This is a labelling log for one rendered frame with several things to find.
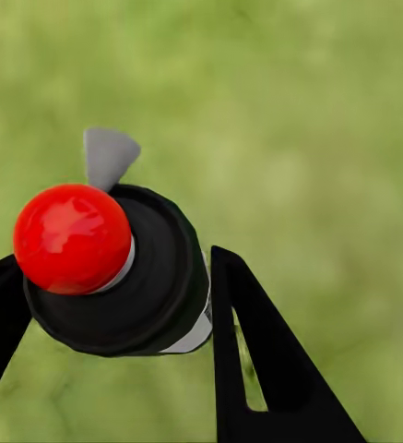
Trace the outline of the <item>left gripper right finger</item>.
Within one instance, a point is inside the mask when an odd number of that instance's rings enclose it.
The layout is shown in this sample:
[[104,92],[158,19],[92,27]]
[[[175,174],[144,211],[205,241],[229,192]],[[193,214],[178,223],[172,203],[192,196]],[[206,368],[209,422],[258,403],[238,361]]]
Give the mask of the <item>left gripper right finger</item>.
[[[218,443],[366,443],[246,262],[212,246],[210,277]],[[233,307],[268,411],[247,406]]]

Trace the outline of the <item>insectifuge atomizer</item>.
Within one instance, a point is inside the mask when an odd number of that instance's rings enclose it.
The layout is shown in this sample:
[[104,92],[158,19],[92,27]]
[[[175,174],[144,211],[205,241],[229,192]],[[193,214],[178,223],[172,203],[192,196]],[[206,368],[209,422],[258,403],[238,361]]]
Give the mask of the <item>insectifuge atomizer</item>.
[[211,277],[195,227],[163,195],[117,184],[142,154],[137,141],[94,126],[83,142],[88,184],[42,191],[15,223],[32,318],[79,353],[194,352],[213,331]]

